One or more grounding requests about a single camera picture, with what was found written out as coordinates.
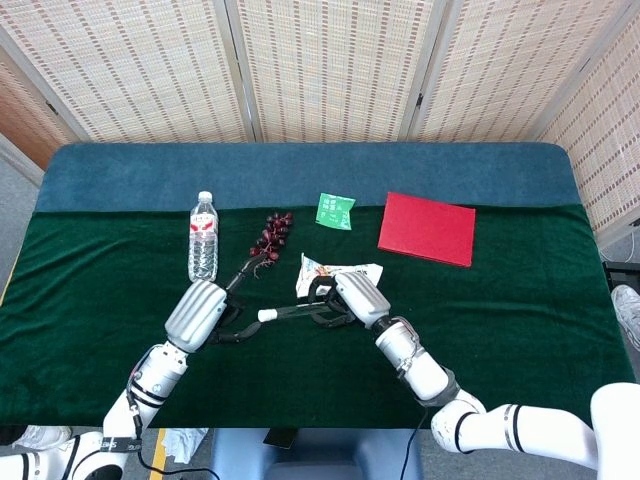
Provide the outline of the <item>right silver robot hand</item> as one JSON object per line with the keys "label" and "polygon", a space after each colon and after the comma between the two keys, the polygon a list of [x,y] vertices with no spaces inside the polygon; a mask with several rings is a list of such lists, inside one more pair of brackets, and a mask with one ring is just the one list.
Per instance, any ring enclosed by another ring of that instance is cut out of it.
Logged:
{"label": "right silver robot hand", "polygon": [[319,297],[318,288],[328,286],[322,295],[324,302],[350,321],[359,320],[366,329],[388,317],[391,304],[376,285],[361,272],[337,273],[333,276],[316,276],[308,289],[307,300],[315,303]]}

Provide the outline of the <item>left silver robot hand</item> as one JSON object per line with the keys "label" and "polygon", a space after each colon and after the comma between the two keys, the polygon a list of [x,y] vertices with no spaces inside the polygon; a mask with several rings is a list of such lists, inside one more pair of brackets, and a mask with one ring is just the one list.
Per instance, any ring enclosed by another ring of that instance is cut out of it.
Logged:
{"label": "left silver robot hand", "polygon": [[207,344],[240,343],[255,335],[261,327],[259,321],[235,333],[220,333],[218,328],[242,313],[242,306],[234,299],[235,291],[247,274],[266,259],[265,253],[250,257],[224,287],[208,280],[193,282],[165,323],[168,341],[192,354]]}

